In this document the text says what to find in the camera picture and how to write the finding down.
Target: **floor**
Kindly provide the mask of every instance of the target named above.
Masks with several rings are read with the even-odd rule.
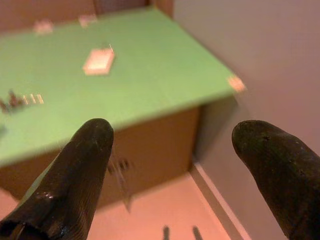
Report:
[[[17,204],[0,191],[0,218]],[[121,202],[99,209],[88,240],[230,240],[187,173],[136,196],[127,212]]]

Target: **green table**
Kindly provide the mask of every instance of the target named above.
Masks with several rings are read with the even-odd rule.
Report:
[[[112,45],[109,75],[86,76],[93,48]],[[232,94],[231,71],[154,8],[0,37],[0,98],[41,94],[44,104],[0,115],[0,167],[61,147],[91,118],[116,130]]]

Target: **wooden cabinet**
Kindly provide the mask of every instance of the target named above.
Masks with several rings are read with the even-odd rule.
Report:
[[[32,28],[42,19],[60,23],[94,13],[92,0],[1,0],[0,33]]]
[[[158,9],[167,14],[169,17],[174,16],[174,0],[152,0]]]
[[[98,208],[122,199],[113,165],[131,194],[184,174],[191,166],[199,109],[192,108],[115,132],[114,149],[105,174]],[[0,187],[21,199],[59,150],[0,168]]]

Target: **beige wall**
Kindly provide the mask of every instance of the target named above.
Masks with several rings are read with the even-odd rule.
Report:
[[[225,120],[209,105],[196,157],[254,240],[284,240],[231,132],[241,120],[269,121],[320,154],[320,1],[176,0],[174,19],[231,67],[248,93]]]
[[[41,19],[64,22],[94,12],[92,0],[1,0],[0,33],[31,28]]]

